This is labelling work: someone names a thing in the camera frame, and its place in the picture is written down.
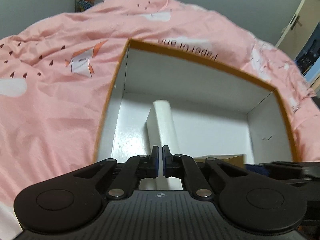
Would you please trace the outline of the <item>orange cardboard storage box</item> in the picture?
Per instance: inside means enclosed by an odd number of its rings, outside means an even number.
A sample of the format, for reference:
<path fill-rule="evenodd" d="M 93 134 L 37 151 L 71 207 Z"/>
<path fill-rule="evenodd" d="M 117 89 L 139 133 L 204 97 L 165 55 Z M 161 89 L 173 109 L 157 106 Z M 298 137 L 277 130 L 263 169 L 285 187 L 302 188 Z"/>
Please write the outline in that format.
<path fill-rule="evenodd" d="M 243 155 L 249 164 L 300 161 L 280 91 L 223 63 L 129 40 L 106 94 L 93 160 L 149 154 L 146 120 L 170 103 L 181 154 Z"/>

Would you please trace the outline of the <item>white long box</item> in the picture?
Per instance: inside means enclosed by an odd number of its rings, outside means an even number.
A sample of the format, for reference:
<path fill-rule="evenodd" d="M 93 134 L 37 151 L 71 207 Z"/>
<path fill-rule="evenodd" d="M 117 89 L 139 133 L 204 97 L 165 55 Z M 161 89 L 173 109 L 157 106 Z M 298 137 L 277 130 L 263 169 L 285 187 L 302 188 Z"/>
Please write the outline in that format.
<path fill-rule="evenodd" d="M 166 100 L 154 101 L 148 118 L 146 128 L 150 146 L 159 147 L 158 174 L 156 179 L 143 179 L 140 182 L 141 190 L 181 190 L 181 180 L 177 178 L 165 178 L 164 176 L 164 158 L 162 148 L 169 146 L 170 153 L 181 153 L 174 120 L 172 117 L 170 103 Z"/>

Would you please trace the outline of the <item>pink patterned duvet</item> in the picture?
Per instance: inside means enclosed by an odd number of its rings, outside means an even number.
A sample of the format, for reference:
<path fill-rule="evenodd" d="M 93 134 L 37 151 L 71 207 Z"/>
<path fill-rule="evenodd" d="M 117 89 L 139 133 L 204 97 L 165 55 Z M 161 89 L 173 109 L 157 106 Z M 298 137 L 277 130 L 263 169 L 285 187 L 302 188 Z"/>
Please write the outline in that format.
<path fill-rule="evenodd" d="M 1 40 L 1 239 L 29 185 L 89 165 L 118 61 L 131 38 L 238 68 L 276 86 L 303 161 L 319 161 L 319 109 L 295 63 L 225 16 L 177 0 L 103 0 Z"/>

